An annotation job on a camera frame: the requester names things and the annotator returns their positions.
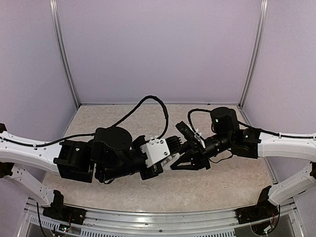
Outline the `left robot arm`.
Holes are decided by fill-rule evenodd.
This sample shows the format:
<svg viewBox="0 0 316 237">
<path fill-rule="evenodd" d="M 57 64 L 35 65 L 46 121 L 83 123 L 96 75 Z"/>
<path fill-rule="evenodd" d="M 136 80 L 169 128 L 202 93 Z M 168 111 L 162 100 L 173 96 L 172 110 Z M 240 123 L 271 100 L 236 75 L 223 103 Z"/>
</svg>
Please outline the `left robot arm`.
<svg viewBox="0 0 316 237">
<path fill-rule="evenodd" d="M 167 141 L 144 137 L 132 139 L 124 128 L 98 128 L 88 142 L 74 137 L 40 143 L 10 134 L 0 126 L 0 175 L 14 183 L 40 206 L 49 207 L 56 218 L 63 220 L 69 208 L 59 191 L 44 186 L 27 170 L 42 169 L 63 179 L 91 183 L 93 179 L 108 182 L 140 173 L 150 179 L 162 173 L 161 161 L 170 155 Z"/>
</svg>

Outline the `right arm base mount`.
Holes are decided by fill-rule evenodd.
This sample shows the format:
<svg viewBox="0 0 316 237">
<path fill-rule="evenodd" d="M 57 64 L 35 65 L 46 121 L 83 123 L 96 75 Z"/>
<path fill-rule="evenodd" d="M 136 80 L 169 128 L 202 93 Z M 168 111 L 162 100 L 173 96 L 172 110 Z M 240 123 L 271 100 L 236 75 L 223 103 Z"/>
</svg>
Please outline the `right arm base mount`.
<svg viewBox="0 0 316 237">
<path fill-rule="evenodd" d="M 265 187 L 258 198 L 255 205 L 238 208 L 235 210 L 239 224 L 245 224 L 270 218 L 273 215 L 278 215 L 278 205 L 272 204 L 269 199 L 269 190 L 272 186 Z"/>
</svg>

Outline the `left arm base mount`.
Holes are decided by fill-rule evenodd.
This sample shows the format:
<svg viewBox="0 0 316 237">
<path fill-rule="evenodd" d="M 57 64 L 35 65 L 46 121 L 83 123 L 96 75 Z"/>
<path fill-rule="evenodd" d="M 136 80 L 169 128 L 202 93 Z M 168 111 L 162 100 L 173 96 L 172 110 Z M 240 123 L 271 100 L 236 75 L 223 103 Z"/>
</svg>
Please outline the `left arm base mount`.
<svg viewBox="0 0 316 237">
<path fill-rule="evenodd" d="M 70 224 L 83 225 L 86 210 L 64 204 L 64 196 L 58 190 L 53 190 L 54 198 L 49 207 L 43 208 L 43 215 Z"/>
</svg>

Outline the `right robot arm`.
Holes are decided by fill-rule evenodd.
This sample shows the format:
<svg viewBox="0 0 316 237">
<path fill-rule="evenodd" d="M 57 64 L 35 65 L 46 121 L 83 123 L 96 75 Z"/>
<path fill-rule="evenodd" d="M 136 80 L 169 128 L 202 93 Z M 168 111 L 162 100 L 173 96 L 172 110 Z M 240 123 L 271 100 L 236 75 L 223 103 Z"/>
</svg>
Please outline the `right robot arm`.
<svg viewBox="0 0 316 237">
<path fill-rule="evenodd" d="M 179 158 L 170 166 L 172 170 L 209 169 L 211 158 L 223 151 L 242 158 L 298 158 L 309 163 L 284 181 L 264 188 L 252 214 L 263 219 L 273 206 L 316 186 L 316 135 L 293 135 L 276 133 L 261 128 L 240 126 L 235 110 L 218 107 L 207 110 L 211 118 L 213 136 L 201 137 L 192 123 L 180 122 L 176 128 L 186 142 L 179 151 Z"/>
</svg>

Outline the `white earbud charging case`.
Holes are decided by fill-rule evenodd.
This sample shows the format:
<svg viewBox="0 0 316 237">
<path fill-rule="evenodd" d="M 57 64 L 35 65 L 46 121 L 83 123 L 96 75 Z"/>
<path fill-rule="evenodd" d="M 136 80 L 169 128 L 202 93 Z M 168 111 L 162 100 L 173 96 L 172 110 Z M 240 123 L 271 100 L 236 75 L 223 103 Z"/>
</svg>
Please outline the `white earbud charging case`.
<svg viewBox="0 0 316 237">
<path fill-rule="evenodd" d="M 180 158 L 180 154 L 176 153 L 166 157 L 162 162 L 161 166 L 164 171 L 169 171 L 171 169 L 171 165 L 176 162 Z"/>
</svg>

